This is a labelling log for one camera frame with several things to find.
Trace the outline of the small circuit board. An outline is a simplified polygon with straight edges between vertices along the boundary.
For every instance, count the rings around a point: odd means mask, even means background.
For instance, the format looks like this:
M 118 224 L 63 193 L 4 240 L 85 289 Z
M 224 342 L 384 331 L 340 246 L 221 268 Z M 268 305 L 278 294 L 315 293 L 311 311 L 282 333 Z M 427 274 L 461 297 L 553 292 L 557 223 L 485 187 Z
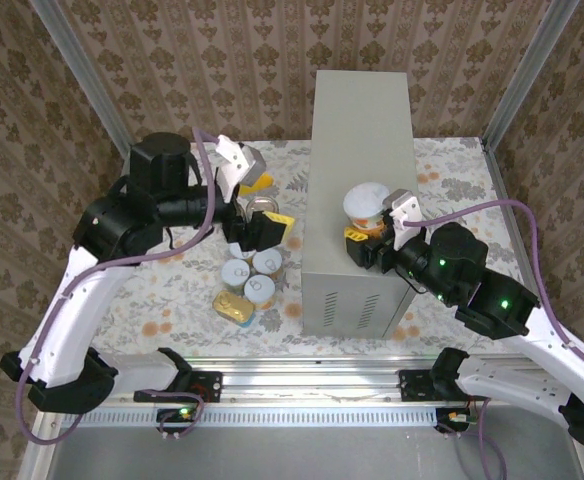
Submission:
M 440 433 L 461 433 L 467 431 L 478 421 L 468 408 L 444 408 L 435 410 L 436 425 L 434 428 Z
M 193 423 L 198 415 L 197 407 L 165 408 L 157 411 L 156 421 L 160 424 Z

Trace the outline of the tall blue can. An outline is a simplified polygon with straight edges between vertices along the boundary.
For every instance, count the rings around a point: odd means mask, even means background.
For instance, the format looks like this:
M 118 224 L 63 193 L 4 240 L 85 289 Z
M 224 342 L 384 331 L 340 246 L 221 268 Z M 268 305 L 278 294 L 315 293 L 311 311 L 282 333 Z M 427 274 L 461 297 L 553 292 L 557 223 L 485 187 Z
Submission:
M 277 201 L 269 196 L 256 196 L 250 199 L 245 207 L 246 217 L 250 220 L 256 212 L 278 213 Z

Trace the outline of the aluminium frame post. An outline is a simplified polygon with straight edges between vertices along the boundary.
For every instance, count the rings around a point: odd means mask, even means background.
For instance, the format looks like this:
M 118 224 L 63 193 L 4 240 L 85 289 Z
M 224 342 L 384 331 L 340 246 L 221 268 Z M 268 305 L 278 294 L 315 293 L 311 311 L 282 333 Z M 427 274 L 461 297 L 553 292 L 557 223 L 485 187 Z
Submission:
M 57 0 L 30 0 L 51 39 L 56 44 L 109 138 L 124 159 L 128 158 L 133 136 L 112 101 L 87 51 Z
M 551 0 L 482 137 L 494 151 L 521 108 L 580 0 Z

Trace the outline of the gold rectangular tin blue side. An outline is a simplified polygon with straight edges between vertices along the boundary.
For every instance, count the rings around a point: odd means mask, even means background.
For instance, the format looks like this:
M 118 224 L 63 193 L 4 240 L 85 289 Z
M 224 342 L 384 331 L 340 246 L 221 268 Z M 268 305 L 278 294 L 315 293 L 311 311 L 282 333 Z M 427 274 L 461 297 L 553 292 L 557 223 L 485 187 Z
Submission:
M 255 314 L 255 306 L 251 302 L 225 290 L 216 295 L 212 308 L 219 316 L 242 328 L 251 325 Z

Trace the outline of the aluminium table side rail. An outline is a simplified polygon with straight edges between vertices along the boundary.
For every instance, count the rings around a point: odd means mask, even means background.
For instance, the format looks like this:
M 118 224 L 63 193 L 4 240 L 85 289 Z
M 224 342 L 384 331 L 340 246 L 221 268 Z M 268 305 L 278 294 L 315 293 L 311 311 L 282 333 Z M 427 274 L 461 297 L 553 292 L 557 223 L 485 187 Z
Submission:
M 58 412 L 37 409 L 32 425 L 25 420 L 26 388 L 59 393 L 65 401 L 86 397 L 107 383 L 109 375 L 89 351 L 116 292 L 132 274 L 127 258 L 96 265 L 87 252 L 71 249 L 61 283 L 36 332 L 17 353 L 15 411 L 28 441 L 18 480 L 44 480 L 56 444 L 75 428 L 54 424 Z
M 494 151 L 486 141 L 480 140 L 480 143 L 486 157 L 487 168 L 495 188 L 496 196 L 500 200 L 508 199 L 509 196 L 501 176 Z M 529 290 L 537 294 L 538 289 L 533 275 L 533 270 L 530 265 L 524 241 L 516 221 L 516 208 L 511 206 L 503 206 L 501 211 L 504 216 L 504 221 L 510 237 L 514 256 L 521 274 L 522 282 Z

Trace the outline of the yellow label can white lid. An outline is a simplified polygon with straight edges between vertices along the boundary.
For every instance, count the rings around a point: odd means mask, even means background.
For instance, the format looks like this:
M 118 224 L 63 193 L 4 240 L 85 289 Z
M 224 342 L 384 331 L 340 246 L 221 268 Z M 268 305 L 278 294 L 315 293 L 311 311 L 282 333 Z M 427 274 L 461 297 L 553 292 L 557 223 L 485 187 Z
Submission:
M 230 259 L 222 265 L 220 270 L 224 288 L 238 296 L 244 294 L 244 286 L 250 276 L 251 267 L 242 259 Z
M 254 275 L 250 277 L 243 287 L 245 298 L 251 302 L 257 310 L 267 310 L 275 303 L 276 285 L 266 275 Z

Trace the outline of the floral table covering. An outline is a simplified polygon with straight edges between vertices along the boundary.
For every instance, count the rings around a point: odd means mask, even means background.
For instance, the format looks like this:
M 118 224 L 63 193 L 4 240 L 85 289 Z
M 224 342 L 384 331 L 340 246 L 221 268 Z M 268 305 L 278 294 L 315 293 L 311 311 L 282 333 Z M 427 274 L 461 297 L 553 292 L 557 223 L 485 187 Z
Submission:
M 275 304 L 257 311 L 250 326 L 219 316 L 212 301 L 223 284 L 229 258 L 222 233 L 185 254 L 144 263 L 119 290 L 94 339 L 100 351 L 146 353 L 169 347 L 183 357 L 436 356 L 444 347 L 476 354 L 509 353 L 477 336 L 430 295 L 411 302 L 389 339 L 366 340 L 302 334 L 301 250 L 304 232 L 310 140 L 252 142 L 267 161 L 275 184 L 266 190 L 296 219 L 277 280 Z M 497 198 L 478 137 L 414 140 L 417 183 L 426 217 L 439 217 Z M 507 224 L 498 208 L 462 219 L 489 246 L 488 266 L 521 281 Z

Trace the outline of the aluminium front rail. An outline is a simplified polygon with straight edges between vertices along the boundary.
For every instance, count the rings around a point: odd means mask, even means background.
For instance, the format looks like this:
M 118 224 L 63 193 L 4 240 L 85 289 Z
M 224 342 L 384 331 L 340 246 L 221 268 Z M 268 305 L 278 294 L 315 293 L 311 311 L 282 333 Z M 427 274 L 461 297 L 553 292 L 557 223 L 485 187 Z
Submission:
M 50 395 L 46 390 L 30 390 L 33 404 L 48 412 L 66 414 L 88 413 L 110 397 L 133 398 L 136 391 L 165 390 L 178 374 L 192 371 L 216 371 L 209 365 L 192 366 L 168 348 L 145 355 L 102 355 L 99 364 L 109 375 L 107 383 L 86 397 L 77 394 L 65 401 L 59 393 Z M 218 403 L 266 401 L 363 401 L 368 398 L 401 398 L 398 371 L 383 362 L 340 361 L 239 361 L 230 364 L 223 374 L 223 388 Z M 470 395 L 458 386 L 446 386 L 437 391 L 439 401 L 465 402 Z

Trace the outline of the orange green can plastic lid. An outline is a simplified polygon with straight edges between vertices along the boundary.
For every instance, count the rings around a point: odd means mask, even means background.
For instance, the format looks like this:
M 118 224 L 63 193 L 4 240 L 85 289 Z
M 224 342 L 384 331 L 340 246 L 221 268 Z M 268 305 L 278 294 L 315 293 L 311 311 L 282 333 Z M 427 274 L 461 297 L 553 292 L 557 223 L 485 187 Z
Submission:
M 355 230 L 379 237 L 384 227 L 384 200 L 389 189 L 380 183 L 365 182 L 352 187 L 343 199 L 343 210 Z

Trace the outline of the orange label can white lid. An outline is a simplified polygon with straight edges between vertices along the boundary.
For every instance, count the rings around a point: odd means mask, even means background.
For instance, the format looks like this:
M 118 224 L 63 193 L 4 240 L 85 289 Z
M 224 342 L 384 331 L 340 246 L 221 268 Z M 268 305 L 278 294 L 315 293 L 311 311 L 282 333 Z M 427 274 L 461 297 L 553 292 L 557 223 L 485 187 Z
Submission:
M 282 272 L 283 257 L 276 248 L 270 248 L 254 254 L 252 266 L 257 274 L 265 275 L 276 281 Z

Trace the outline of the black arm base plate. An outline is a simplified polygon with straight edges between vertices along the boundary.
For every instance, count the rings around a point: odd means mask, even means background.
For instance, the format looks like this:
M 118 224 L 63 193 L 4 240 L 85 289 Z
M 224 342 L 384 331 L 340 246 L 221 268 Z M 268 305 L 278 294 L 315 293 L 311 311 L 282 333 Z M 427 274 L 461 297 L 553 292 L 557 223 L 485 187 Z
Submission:
M 428 369 L 403 369 L 398 371 L 398 384 L 403 402 L 439 401 Z
M 133 394 L 137 403 L 194 402 L 218 403 L 223 388 L 223 374 L 218 371 L 192 371 L 178 374 L 175 380 L 161 391 L 142 390 Z

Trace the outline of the grey metal box counter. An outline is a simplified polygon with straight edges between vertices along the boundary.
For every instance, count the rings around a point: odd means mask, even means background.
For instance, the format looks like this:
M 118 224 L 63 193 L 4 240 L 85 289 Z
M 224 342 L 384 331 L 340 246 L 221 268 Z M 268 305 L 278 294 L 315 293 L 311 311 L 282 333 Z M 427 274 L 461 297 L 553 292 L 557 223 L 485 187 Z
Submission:
M 301 286 L 306 335 L 389 338 L 416 293 L 346 251 L 343 208 L 356 185 L 418 191 L 407 76 L 321 70 L 316 77 Z

